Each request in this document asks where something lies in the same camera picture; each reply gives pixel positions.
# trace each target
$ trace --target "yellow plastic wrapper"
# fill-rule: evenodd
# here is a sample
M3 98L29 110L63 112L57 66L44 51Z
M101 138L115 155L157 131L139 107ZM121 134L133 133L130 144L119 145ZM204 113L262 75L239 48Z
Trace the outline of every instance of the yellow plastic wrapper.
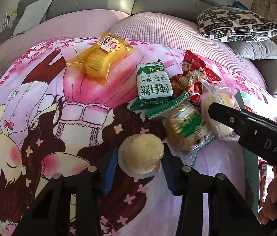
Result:
M113 34L103 33L96 44L67 61L67 66L106 86L109 71L134 52L135 49L126 41Z

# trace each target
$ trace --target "black and white patterned pillow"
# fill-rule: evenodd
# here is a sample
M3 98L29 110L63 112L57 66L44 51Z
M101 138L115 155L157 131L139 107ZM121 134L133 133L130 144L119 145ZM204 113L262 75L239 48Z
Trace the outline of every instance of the black and white patterned pillow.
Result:
M213 7L197 17L199 33L221 42L260 42L277 35L277 24L249 10Z

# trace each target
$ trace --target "snack package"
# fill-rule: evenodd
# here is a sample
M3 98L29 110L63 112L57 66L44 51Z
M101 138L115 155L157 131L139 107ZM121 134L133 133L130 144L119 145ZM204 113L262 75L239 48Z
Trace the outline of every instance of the snack package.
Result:
M67 61L67 66L74 67L106 86L109 71L134 52L126 41L113 34L103 33L96 44Z
M184 90L190 95L191 104L201 112L202 84L199 77L210 83L218 84L222 80L211 69L206 67L203 60L198 58L191 51L186 51L182 63L182 74L170 78L175 97L179 96Z
M148 119L161 119L170 142L183 155L193 158L196 151L213 139L208 124L189 102L185 91L180 97L148 110Z
M208 114L208 108L212 103L219 103L241 111L232 91L228 87L218 87L217 85L211 84L201 78L199 80L203 84L203 92L201 97L203 117L207 120L212 131L219 139L238 141L239 136L232 128L211 119Z
M174 98L170 80L163 63L140 64L136 66L138 99L130 110L150 109Z

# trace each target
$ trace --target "red snack package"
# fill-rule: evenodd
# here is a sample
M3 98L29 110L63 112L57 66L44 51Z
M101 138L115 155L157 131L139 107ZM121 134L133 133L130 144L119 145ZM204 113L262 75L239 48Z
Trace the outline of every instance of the red snack package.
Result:
M214 84L221 82L221 79L211 69L206 67L203 60L191 51L185 52L182 70L182 74L175 75L170 79L175 98L179 96L179 93L186 90L190 95L191 104L201 112L202 83L198 78L202 77Z

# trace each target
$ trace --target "finger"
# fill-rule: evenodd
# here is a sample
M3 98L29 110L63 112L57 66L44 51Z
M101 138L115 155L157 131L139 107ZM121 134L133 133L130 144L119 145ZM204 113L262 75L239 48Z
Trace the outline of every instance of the finger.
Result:
M270 220L275 220L277 218L277 204L273 204L271 198L267 195L266 200L263 204L263 214Z
M272 171L273 171L275 174L277 174L277 167L273 167L273 168L272 168Z
M262 224L267 224L269 219L264 216L263 209L261 209L258 213L257 219L262 223Z
M267 188L267 197L269 196L272 203L277 202L277 176L269 183Z

